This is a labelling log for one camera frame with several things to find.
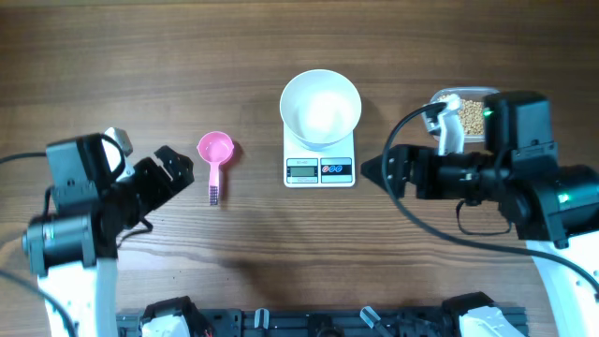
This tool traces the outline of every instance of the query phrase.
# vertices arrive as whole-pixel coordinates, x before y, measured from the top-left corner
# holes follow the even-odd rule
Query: green led light
[[[570,196],[565,193],[562,193],[562,194],[558,195],[558,200],[560,201],[560,203],[564,203],[564,202],[570,200]]]

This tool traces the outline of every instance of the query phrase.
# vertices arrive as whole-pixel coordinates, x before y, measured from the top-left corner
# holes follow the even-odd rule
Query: plastic container
[[[441,97],[443,95],[451,95],[451,94],[456,94],[461,99],[472,100],[474,102],[482,102],[484,96],[491,95],[491,94],[497,94],[497,93],[499,93],[499,90],[497,90],[495,88],[489,88],[489,87],[446,88],[446,89],[440,90],[437,94],[435,94],[431,98],[431,103],[436,102],[439,99],[439,97]],[[427,127],[427,131],[431,132],[433,130],[433,128],[428,123],[426,123],[426,121],[425,121],[424,125]],[[437,139],[437,141],[439,140],[439,136],[433,136],[433,137],[435,139]],[[485,141],[485,135],[464,135],[465,143],[483,142],[483,141]]]

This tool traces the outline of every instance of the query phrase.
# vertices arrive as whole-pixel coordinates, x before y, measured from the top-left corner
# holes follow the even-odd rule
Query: wood grain surface
[[[152,213],[152,234],[123,245],[119,309],[183,295],[204,308],[393,308],[481,290],[525,306],[532,336],[554,336],[530,258],[437,240],[361,177],[350,189],[286,188],[278,102],[302,71],[344,74],[363,101],[361,163],[440,89],[537,90],[552,100],[561,164],[599,169],[598,10],[432,0],[0,9],[0,156],[118,126],[134,162],[163,144],[194,160],[196,182]],[[196,151],[213,130],[239,144],[219,207]],[[399,141],[435,144],[420,121]],[[44,159],[0,167],[0,267],[31,281],[20,237],[49,184]],[[405,202],[460,235],[456,202]],[[494,204],[463,219],[471,230],[505,226]],[[484,241],[523,246],[515,233]],[[0,294],[0,336],[50,335],[41,300],[3,280]]]

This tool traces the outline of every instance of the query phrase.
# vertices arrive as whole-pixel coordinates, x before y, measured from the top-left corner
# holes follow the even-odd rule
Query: digital kitchen scale
[[[308,150],[283,126],[285,186],[291,188],[351,187],[356,183],[354,133],[321,150]]]

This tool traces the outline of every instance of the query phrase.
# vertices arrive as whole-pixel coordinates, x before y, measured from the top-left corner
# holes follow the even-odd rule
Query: pink measuring scoop
[[[210,164],[210,179],[208,180],[208,195],[210,204],[218,205],[220,187],[220,169],[233,156],[233,140],[226,133],[212,131],[199,140],[197,151]]]

